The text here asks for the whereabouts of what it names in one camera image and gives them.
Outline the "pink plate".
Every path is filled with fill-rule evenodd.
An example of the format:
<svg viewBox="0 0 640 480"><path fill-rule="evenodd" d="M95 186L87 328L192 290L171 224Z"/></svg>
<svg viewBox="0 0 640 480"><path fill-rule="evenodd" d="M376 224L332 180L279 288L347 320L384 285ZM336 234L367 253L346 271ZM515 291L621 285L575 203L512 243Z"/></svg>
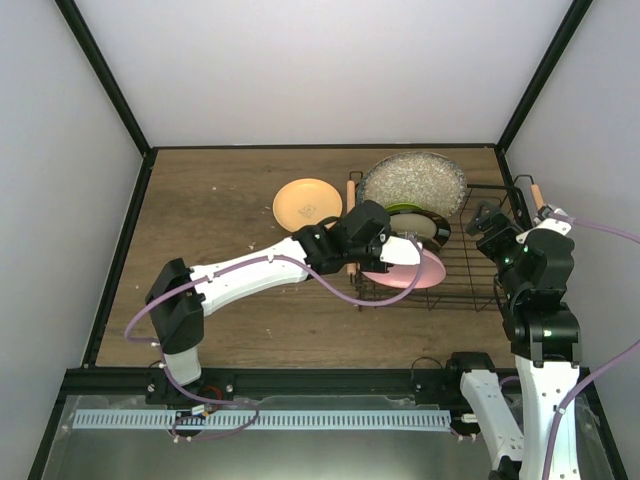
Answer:
<svg viewBox="0 0 640 480"><path fill-rule="evenodd" d="M425 268L419 276L415 289L427 289L440 284L446 277L446 269L440 258L428 250L422 250ZM380 285L406 289L415 279L420 268L416 265L394 265L386 273L363 272L369 280Z"/></svg>

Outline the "orange plate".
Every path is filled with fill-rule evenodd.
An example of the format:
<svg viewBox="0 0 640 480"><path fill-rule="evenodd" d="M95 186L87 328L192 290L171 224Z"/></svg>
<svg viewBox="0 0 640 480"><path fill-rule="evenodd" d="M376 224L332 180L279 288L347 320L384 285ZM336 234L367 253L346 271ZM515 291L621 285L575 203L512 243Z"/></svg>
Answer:
<svg viewBox="0 0 640 480"><path fill-rule="evenodd" d="M302 178L285 184L276 193L272 212L277 223L289 232L315 225L342 213L342 197L328 182Z"/></svg>

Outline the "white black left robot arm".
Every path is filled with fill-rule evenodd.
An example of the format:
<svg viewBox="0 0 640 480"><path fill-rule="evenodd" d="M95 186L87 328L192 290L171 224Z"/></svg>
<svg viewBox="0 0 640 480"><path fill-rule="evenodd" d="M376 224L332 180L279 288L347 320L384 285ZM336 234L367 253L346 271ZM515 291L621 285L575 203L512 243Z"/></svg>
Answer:
<svg viewBox="0 0 640 480"><path fill-rule="evenodd" d="M150 317L172 375L170 393L181 403L196 402L204 392L198 345L204 319L224 306L263 290L332 275L350 263L381 267L382 247L391 232L390 215L367 200L345 217L308 225L280 242L237 259L188 267L181 258L167 262L145 303L181 288L150 310Z"/></svg>

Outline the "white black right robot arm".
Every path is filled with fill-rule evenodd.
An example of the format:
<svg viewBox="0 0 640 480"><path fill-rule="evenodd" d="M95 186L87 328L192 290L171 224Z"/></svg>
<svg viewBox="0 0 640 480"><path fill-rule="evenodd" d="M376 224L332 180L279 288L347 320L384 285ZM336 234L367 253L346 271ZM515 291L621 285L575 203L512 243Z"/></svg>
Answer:
<svg viewBox="0 0 640 480"><path fill-rule="evenodd" d="M498 206L479 203L466 227L496 266L493 290L514 355L522 419L515 420L491 366L448 373L447 396L468 402L488 449L491 479L580 476L574 389L580 377L581 331L563 297L574 269L567 222L542 209L524 231Z"/></svg>

